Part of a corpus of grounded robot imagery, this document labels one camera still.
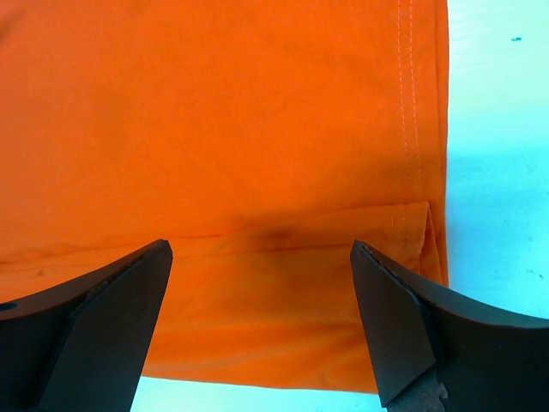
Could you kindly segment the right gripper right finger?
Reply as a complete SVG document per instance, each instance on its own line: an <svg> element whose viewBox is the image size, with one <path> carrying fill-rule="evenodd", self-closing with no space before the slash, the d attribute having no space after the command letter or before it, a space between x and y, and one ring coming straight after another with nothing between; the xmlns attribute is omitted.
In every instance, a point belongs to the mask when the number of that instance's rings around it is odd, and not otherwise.
<svg viewBox="0 0 549 412"><path fill-rule="evenodd" d="M353 285L388 411L545 411L548 323L481 303L355 242Z"/></svg>

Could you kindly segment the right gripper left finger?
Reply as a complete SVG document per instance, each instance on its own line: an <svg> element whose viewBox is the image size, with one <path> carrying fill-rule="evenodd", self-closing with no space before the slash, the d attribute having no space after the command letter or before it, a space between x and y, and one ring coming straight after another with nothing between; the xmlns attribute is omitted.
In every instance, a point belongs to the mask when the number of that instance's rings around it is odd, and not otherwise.
<svg viewBox="0 0 549 412"><path fill-rule="evenodd" d="M129 411L172 267L157 240L1 305L3 411Z"/></svg>

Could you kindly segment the orange t-shirt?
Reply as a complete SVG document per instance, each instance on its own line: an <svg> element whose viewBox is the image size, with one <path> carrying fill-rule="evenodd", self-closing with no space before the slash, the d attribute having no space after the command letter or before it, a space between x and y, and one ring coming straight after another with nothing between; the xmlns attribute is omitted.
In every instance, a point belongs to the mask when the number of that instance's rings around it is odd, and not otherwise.
<svg viewBox="0 0 549 412"><path fill-rule="evenodd" d="M355 240L448 281L444 1L4 1L1 298L156 239L144 372L373 393Z"/></svg>

